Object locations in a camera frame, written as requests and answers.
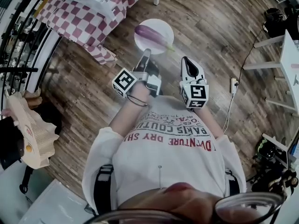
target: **wrist strap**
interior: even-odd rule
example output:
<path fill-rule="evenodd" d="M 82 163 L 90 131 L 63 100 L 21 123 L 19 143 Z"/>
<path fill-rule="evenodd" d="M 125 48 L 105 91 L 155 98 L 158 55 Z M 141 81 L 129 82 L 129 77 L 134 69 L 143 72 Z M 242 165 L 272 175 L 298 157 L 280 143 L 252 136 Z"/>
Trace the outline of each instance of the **wrist strap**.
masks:
<path fill-rule="evenodd" d="M 148 103 L 145 103 L 143 102 L 142 100 L 139 100 L 137 98 L 135 98 L 134 96 L 131 96 L 131 95 L 127 95 L 127 98 L 129 101 L 131 101 L 133 104 L 137 105 L 137 106 L 140 106 L 140 107 L 146 107 L 148 106 L 149 104 Z"/>

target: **purple eggplant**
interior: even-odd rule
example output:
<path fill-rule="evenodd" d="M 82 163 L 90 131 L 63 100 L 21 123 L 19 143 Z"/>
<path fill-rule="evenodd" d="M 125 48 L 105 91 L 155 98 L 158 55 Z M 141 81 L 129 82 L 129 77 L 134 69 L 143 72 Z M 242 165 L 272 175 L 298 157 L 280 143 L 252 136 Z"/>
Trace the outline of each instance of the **purple eggplant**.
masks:
<path fill-rule="evenodd" d="M 148 39 L 152 42 L 155 42 L 169 50 L 174 51 L 171 44 L 169 44 L 164 36 L 162 36 L 160 33 L 155 31 L 154 29 L 145 26 L 145 25 L 138 25 L 135 27 L 135 33 L 139 36 Z"/>

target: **hardwood floor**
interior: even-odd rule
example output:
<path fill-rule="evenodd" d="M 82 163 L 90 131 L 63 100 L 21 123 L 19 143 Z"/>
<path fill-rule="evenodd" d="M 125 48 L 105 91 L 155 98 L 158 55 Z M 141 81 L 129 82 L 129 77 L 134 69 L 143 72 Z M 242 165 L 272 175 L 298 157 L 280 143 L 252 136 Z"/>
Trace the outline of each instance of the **hardwood floor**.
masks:
<path fill-rule="evenodd" d="M 195 59 L 210 85 L 208 107 L 222 126 L 231 99 L 230 79 L 239 77 L 255 37 L 260 34 L 258 41 L 267 38 L 261 29 L 263 12 L 269 7 L 277 7 L 274 0 L 160 0 L 157 7 L 153 0 L 140 0 L 107 37 L 105 47 L 118 61 L 103 66 L 77 44 L 62 39 L 42 84 L 44 97 L 63 115 L 63 130 L 48 172 L 83 197 L 81 180 L 90 146 L 123 102 L 113 91 L 111 80 L 122 67 L 132 69 L 140 59 L 134 27 L 149 18 L 166 21 L 175 34 L 176 52 L 152 57 L 163 78 L 164 94 L 181 99 L 180 60 L 183 56 Z M 277 60 L 279 51 L 279 45 L 253 49 L 246 63 Z M 252 173 L 251 157 L 262 133 L 277 140 L 286 137 L 289 142 L 299 126 L 298 118 L 264 100 L 287 98 L 287 85 L 274 80 L 279 74 L 277 69 L 242 72 L 227 135 L 236 144 L 247 176 Z"/>

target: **black strap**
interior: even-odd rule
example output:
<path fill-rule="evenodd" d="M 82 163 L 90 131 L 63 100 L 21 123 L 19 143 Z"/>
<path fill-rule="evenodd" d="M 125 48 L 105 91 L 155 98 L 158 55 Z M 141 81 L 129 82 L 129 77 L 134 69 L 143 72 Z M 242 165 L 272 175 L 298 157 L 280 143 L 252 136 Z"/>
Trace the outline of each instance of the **black strap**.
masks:
<path fill-rule="evenodd" d="M 240 193 L 240 187 L 238 180 L 236 177 L 233 175 L 232 171 L 229 169 L 225 169 L 225 174 L 229 176 L 229 195 L 235 195 Z"/>
<path fill-rule="evenodd" d="M 31 176 L 32 173 L 33 173 L 33 168 L 27 166 L 27 167 L 26 167 L 26 170 L 25 170 L 24 177 L 23 177 L 22 184 L 19 186 L 20 191 L 21 191 L 23 194 L 26 194 L 27 191 L 28 191 L 29 179 L 30 179 L 30 176 Z"/>
<path fill-rule="evenodd" d="M 93 198 L 99 215 L 111 211 L 110 186 L 112 173 L 112 164 L 103 165 L 95 180 Z"/>

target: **power adapter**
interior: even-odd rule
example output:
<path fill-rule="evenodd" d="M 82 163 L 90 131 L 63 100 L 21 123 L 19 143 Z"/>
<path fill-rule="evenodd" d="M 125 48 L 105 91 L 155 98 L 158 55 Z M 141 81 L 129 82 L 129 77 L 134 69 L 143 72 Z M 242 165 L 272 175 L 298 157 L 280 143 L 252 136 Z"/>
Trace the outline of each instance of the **power adapter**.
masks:
<path fill-rule="evenodd" d="M 230 92 L 235 95 L 239 86 L 239 81 L 236 78 L 230 79 Z"/>

